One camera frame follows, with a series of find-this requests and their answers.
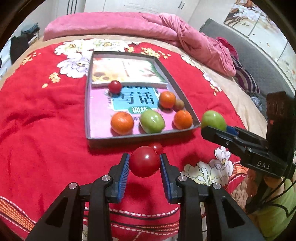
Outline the green fruit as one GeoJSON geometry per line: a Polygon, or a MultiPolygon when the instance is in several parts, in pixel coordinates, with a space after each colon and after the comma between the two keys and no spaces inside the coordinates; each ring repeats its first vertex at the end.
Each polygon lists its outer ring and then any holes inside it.
{"type": "Polygon", "coordinates": [[[160,133],[165,128],[164,118],[152,109],[143,112],[140,115],[139,121],[146,133],[160,133]]]}
{"type": "Polygon", "coordinates": [[[221,131],[226,131],[227,129],[227,124],[224,117],[220,113],[214,110],[208,110],[204,112],[202,116],[201,128],[204,128],[207,126],[216,128],[221,131]]]}

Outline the orange mandarin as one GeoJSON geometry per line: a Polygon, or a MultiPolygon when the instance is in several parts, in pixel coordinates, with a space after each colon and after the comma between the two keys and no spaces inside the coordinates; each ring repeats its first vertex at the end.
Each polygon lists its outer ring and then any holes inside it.
{"type": "Polygon", "coordinates": [[[170,91],[164,91],[159,96],[159,104],[161,107],[170,109],[173,108],[176,103],[176,96],[170,91]]]}
{"type": "Polygon", "coordinates": [[[193,118],[187,110],[180,110],[175,113],[173,124],[179,130],[190,128],[193,124],[193,118]]]}
{"type": "Polygon", "coordinates": [[[117,112],[111,118],[111,128],[119,135],[127,135],[131,133],[134,127],[133,117],[126,112],[117,112]]]}

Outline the small brown longan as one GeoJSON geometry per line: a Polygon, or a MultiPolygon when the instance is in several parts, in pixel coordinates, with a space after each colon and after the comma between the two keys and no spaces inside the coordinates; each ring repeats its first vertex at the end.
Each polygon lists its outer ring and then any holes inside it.
{"type": "Polygon", "coordinates": [[[180,111],[180,110],[183,110],[184,108],[185,108],[184,102],[182,100],[180,100],[180,99],[177,99],[173,109],[175,111],[180,111]]]}

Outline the cherry tomato top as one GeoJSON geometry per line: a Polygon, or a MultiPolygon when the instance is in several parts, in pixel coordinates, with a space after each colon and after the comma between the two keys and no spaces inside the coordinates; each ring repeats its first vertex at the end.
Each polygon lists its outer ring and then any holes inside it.
{"type": "Polygon", "coordinates": [[[163,146],[162,144],[158,143],[158,142],[154,142],[154,143],[151,143],[149,145],[158,155],[162,154],[163,153],[163,146]]]}

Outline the cherry tomato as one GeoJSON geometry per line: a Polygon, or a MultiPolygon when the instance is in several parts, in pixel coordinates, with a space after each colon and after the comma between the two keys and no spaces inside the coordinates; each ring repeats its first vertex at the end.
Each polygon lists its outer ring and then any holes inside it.
{"type": "Polygon", "coordinates": [[[129,159],[129,169],[137,177],[146,178],[158,171],[161,161],[159,155],[149,146],[133,151],[129,159]]]}
{"type": "Polygon", "coordinates": [[[158,155],[162,154],[163,153],[163,146],[162,144],[158,143],[158,142],[154,142],[154,143],[151,143],[149,145],[158,155]]]}
{"type": "Polygon", "coordinates": [[[119,94],[122,89],[122,85],[119,81],[113,80],[108,84],[108,89],[112,94],[119,94]]]}

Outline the cherry tomato front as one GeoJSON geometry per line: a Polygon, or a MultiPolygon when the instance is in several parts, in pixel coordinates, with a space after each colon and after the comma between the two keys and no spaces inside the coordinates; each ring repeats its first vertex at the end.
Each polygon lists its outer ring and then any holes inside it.
{"type": "Polygon", "coordinates": [[[129,159],[129,169],[137,177],[146,178],[158,171],[161,161],[159,155],[149,146],[133,151],[129,159]]]}

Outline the grey headboard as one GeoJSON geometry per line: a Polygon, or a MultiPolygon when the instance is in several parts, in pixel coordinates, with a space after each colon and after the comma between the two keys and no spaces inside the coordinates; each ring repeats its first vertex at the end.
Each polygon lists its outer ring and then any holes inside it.
{"type": "Polygon", "coordinates": [[[208,19],[201,26],[200,32],[215,38],[225,38],[237,51],[239,62],[249,71],[259,86],[260,93],[246,93],[254,102],[261,114],[266,115],[266,96],[269,93],[285,91],[294,97],[294,92],[286,83],[276,67],[252,44],[240,37],[232,30],[223,27],[212,19],[208,19]]]}

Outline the dark red pillow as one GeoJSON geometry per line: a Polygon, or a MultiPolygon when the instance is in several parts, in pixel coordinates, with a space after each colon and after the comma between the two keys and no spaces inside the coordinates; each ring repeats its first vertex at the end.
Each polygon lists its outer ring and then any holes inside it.
{"type": "Polygon", "coordinates": [[[226,47],[235,59],[239,60],[236,49],[225,38],[216,37],[216,40],[218,40],[224,47],[226,47]]]}

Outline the grey shallow box tray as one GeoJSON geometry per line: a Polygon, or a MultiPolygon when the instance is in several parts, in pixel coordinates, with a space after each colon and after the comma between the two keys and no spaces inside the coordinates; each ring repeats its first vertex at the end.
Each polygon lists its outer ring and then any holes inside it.
{"type": "Polygon", "coordinates": [[[183,136],[199,126],[190,102],[159,59],[128,52],[92,53],[85,91],[85,132],[89,147],[155,142],[183,136]],[[172,92],[184,102],[193,119],[189,128],[177,129],[173,124],[175,111],[160,106],[159,96],[164,91],[172,92]],[[165,127],[159,133],[146,133],[140,125],[140,115],[148,109],[164,119],[165,127]],[[133,118],[134,127],[127,135],[111,128],[111,118],[117,112],[128,113],[133,118]]]}

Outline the pink Chinese workbook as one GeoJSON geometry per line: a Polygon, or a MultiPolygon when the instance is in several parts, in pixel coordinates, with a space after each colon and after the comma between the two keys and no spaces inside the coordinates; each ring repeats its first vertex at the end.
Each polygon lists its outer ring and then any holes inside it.
{"type": "Polygon", "coordinates": [[[149,136],[166,137],[170,134],[177,135],[200,126],[191,104],[178,85],[168,84],[166,88],[124,86],[119,95],[112,96],[106,87],[93,87],[88,85],[85,95],[85,132],[86,138],[90,141],[107,142],[119,139],[145,138],[149,136]],[[173,119],[173,109],[162,109],[159,105],[159,96],[164,91],[175,94],[185,104],[192,118],[193,124],[190,128],[178,130],[173,119]],[[140,126],[140,115],[148,109],[158,112],[165,121],[165,128],[160,133],[146,133],[140,126]],[[111,129],[111,118],[117,112],[129,113],[134,120],[134,127],[130,134],[119,135],[111,129]]]}

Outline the sunflower cover book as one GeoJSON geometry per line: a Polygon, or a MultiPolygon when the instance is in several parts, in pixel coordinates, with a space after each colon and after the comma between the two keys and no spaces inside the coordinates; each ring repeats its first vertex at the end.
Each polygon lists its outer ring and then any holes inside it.
{"type": "Polygon", "coordinates": [[[132,58],[94,58],[91,84],[107,87],[112,81],[123,86],[166,88],[168,82],[151,61],[132,58]]]}

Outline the pink duvet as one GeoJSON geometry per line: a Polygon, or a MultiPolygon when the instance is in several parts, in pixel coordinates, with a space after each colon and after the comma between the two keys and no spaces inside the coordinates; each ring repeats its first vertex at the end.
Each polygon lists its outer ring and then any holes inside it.
{"type": "Polygon", "coordinates": [[[230,51],[179,16],[136,12],[83,12],[64,15],[50,22],[44,40],[74,35],[126,35],[152,38],[183,49],[205,66],[233,77],[236,70],[230,51]]]}

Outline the black bag on floor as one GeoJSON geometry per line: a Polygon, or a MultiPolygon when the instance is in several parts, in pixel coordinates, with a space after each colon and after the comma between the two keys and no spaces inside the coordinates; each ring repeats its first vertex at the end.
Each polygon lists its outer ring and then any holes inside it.
{"type": "Polygon", "coordinates": [[[21,34],[16,37],[11,38],[11,47],[10,47],[10,58],[11,63],[14,64],[15,61],[29,48],[29,41],[26,34],[21,34]]]}

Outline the stool with folded clothes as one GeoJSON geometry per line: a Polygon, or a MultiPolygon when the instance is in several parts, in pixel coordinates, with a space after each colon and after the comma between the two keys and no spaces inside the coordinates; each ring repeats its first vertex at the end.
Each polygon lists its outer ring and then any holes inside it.
{"type": "Polygon", "coordinates": [[[40,38],[40,27],[38,23],[26,25],[21,29],[21,36],[26,37],[29,44],[40,38]]]}

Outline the tree wall painting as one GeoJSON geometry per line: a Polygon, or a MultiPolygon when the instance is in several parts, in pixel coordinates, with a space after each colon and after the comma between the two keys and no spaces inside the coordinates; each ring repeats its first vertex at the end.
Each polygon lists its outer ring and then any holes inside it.
{"type": "Polygon", "coordinates": [[[235,1],[224,24],[262,49],[295,87],[295,52],[271,18],[252,1],[235,1]]]}

